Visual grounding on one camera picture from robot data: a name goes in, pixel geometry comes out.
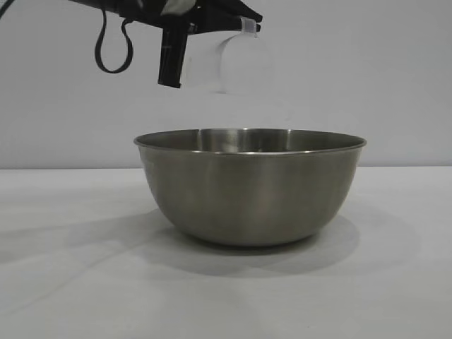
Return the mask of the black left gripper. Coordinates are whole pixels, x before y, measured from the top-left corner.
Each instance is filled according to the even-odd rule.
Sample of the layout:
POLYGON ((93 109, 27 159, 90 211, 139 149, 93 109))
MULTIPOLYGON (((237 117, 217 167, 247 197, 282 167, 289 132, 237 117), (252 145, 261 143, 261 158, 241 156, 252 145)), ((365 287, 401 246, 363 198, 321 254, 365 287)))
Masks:
POLYGON ((205 1, 147 1, 85 0, 80 4, 98 8, 102 12, 102 28, 95 44, 95 61, 105 73, 121 73, 130 66, 133 59, 133 44, 128 36, 126 26, 139 22, 162 29, 160 49, 160 67, 158 83, 172 88, 179 88, 186 42, 188 35, 210 32, 251 32, 261 31, 263 16, 247 6, 241 0, 205 0, 205 1), (214 8, 222 13, 245 18, 220 18, 188 23, 188 15, 195 7, 214 8), (102 60, 101 49, 107 29, 107 13, 115 13, 123 18, 121 31, 126 39, 127 55, 124 63, 117 69, 108 69, 102 60))

